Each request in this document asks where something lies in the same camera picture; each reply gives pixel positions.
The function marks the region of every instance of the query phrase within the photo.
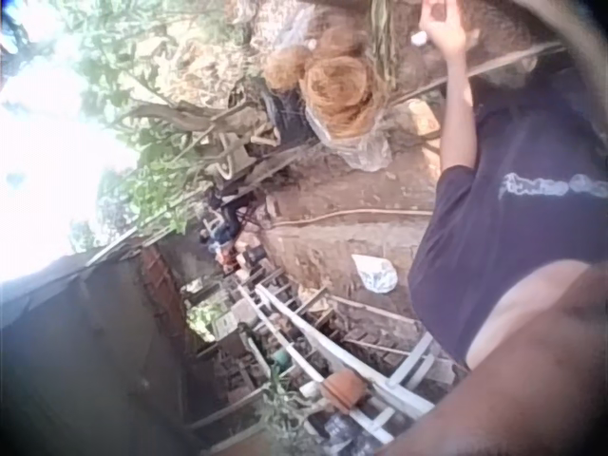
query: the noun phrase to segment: sky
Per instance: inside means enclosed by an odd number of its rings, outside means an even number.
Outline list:
[[[0,282],[71,255],[70,222],[97,225],[104,170],[137,159],[111,132],[82,118],[85,82],[67,63],[37,62],[0,92],[0,104],[18,102],[32,112],[15,115],[0,105]]]

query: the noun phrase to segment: dark blue t-shirt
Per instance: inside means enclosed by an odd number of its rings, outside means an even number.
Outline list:
[[[608,259],[608,179],[591,125],[522,92],[478,121],[479,164],[449,168],[409,274],[415,312],[455,360],[503,295],[556,260]]]

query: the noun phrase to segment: dirt ground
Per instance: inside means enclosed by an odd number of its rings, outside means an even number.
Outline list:
[[[280,226],[352,209],[432,211],[436,163],[420,148],[395,143],[393,150],[392,164],[375,173],[353,170],[327,152],[299,163],[291,171],[297,183],[272,192],[279,226],[263,232],[262,242],[273,262],[306,287],[326,286],[335,295],[413,316],[407,276],[428,216],[356,214]],[[397,288],[386,295],[365,290],[353,254],[389,259]]]

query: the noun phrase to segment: hand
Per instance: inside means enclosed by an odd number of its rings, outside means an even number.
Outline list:
[[[445,21],[437,17],[437,11],[443,12],[444,4]],[[466,56],[466,32],[463,28],[458,0],[424,0],[420,30],[427,33],[446,60],[451,61]]]

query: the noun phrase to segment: terracotta pot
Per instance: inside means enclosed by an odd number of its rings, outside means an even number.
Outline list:
[[[365,395],[368,385],[352,370],[341,370],[327,377],[321,393],[342,413],[349,413]]]

